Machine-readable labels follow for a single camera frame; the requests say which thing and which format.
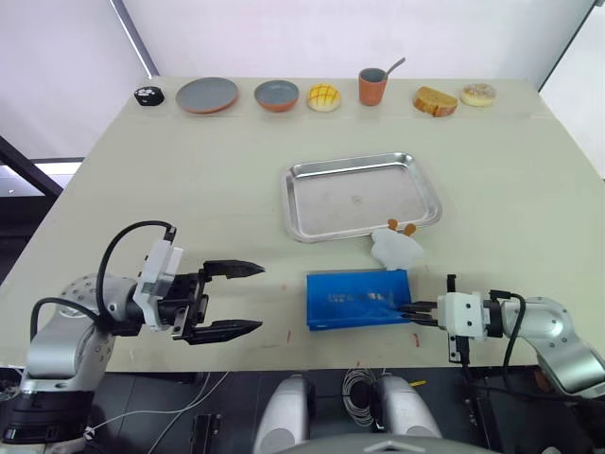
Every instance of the bread roll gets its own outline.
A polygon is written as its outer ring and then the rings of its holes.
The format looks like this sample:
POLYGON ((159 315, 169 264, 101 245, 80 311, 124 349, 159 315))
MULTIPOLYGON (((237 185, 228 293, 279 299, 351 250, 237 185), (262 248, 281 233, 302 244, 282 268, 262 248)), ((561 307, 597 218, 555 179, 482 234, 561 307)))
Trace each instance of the bread roll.
POLYGON ((433 116, 446 116, 454 113, 458 100, 432 88, 420 87, 414 96, 414 106, 433 116))
POLYGON ((487 83, 471 83, 462 89, 460 99, 473 107, 487 107, 495 100, 495 89, 487 83))
POLYGON ((340 92, 328 83, 318 83, 311 87, 306 102, 314 111, 330 112, 340 105, 340 92))

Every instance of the orange cup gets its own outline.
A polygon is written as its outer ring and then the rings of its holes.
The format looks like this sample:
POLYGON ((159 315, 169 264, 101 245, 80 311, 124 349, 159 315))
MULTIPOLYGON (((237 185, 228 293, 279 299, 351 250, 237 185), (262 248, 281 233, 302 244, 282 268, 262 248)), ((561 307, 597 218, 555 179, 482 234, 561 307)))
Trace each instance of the orange cup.
POLYGON ((382 101, 387 88, 387 73, 378 68, 366 68, 359 72, 359 101, 375 106, 382 101))

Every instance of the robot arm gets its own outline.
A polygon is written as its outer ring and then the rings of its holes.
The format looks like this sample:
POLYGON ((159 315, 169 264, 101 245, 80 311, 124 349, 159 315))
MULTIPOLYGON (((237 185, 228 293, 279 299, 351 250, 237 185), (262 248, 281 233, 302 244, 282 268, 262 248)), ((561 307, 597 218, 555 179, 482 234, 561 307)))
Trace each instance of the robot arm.
MULTIPOLYGON (((451 362, 460 362, 460 340, 510 337, 520 303, 512 298, 501 303, 483 301, 479 293, 451 291, 436 303, 406 305, 402 310, 413 322, 446 330, 451 362), (434 309, 436 318, 431 315, 434 309)), ((605 394, 605 361, 577 336, 569 313, 559 303, 543 297, 527 299, 518 337, 536 350, 538 364, 559 393, 585 398, 605 394)))
MULTIPOLYGON (((15 397, 9 425, 3 428, 0 454, 80 451, 84 429, 116 336, 136 336, 143 324, 154 330, 172 327, 174 340, 189 344, 228 341, 250 333, 262 323, 246 320, 204 322, 213 277, 246 277, 264 269, 237 260, 209 261, 195 273, 176 274, 182 250, 172 241, 156 241, 135 281, 104 276, 104 305, 109 323, 96 323, 82 312, 57 305, 54 315, 31 341, 21 393, 15 397)), ((98 313, 97 275, 67 286, 63 300, 98 313)))

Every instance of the ceramic plate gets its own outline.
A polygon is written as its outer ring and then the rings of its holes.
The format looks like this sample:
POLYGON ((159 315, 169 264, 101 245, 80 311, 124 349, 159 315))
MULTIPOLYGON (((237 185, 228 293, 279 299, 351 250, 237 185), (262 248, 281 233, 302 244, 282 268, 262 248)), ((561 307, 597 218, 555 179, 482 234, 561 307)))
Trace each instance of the ceramic plate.
POLYGON ((231 106, 237 99, 237 87, 224 78, 197 79, 183 85, 177 104, 192 114, 211 114, 231 106))
POLYGON ((299 89, 287 80, 270 80, 254 90, 254 97, 265 109, 273 112, 289 110, 299 98, 299 89))

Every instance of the table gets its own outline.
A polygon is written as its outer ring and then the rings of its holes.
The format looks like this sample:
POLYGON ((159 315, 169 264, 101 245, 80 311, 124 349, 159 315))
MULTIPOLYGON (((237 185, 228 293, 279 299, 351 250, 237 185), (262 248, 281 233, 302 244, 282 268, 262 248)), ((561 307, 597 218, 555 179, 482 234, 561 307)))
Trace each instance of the table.
MULTIPOLYGON (((411 323, 311 333, 305 325, 309 271, 378 264, 368 237, 317 244, 289 237, 281 174, 297 163, 392 151, 418 160, 443 206, 441 220, 415 235, 426 250, 410 274, 415 299, 443 294, 448 272, 458 275, 459 291, 548 296, 569 309, 579 334, 605 355, 603 182, 527 82, 492 80, 498 99, 491 108, 460 104, 454 115, 432 118, 411 105, 419 86, 456 93, 471 80, 394 79, 375 108, 357 102, 356 80, 333 80, 343 98, 337 111, 315 113, 302 99, 291 112, 269 113, 252 95, 262 80, 239 79, 237 103, 209 116, 176 106, 187 81, 154 79, 166 95, 158 107, 127 102, 27 245, 0 288, 3 363, 24 363, 35 301, 94 272, 118 230, 159 218, 179 228, 181 272, 221 258, 266 267, 264 274, 218 278, 206 288, 208 322, 264 324, 202 346, 144 329, 117 341, 110 370, 448 365, 446 335, 435 328, 411 323)), ((296 80, 302 94, 316 82, 296 80)), ((125 239, 110 272, 136 276, 160 233, 149 228, 125 239)), ((472 363, 500 363, 505 344, 472 341, 472 363)), ((534 363, 535 355, 520 341, 512 362, 534 363)))

